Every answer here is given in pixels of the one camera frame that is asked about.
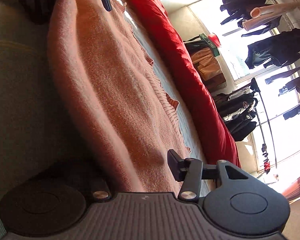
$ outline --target ribbed gray panel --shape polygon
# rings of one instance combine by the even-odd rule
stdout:
[[[8,233],[4,240],[29,240]],[[71,229],[40,240],[237,240],[207,222],[199,208],[177,201],[172,193],[119,193],[93,204]],[[284,240],[276,234],[258,240]]]

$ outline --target red bedding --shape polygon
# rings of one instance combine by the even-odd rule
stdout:
[[[191,113],[207,162],[215,164],[217,160],[224,159],[240,167],[234,139],[219,116],[160,0],[128,1],[173,76]]]

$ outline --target red brush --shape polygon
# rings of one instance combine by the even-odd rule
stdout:
[[[221,47],[221,44],[220,44],[220,41],[219,41],[219,38],[218,38],[217,35],[212,33],[212,34],[208,35],[208,38],[209,38],[209,40],[211,40],[217,46],[217,48]]]

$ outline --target silver screw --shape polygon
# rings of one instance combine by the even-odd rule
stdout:
[[[194,199],[197,197],[197,194],[192,191],[184,191],[180,194],[180,196],[184,199]]]
[[[96,191],[93,193],[93,197],[97,199],[104,199],[109,197],[109,193],[106,191]]]

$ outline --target orange curtain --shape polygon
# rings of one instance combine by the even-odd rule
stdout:
[[[300,197],[300,177],[297,178],[283,193],[288,201],[292,201]]]

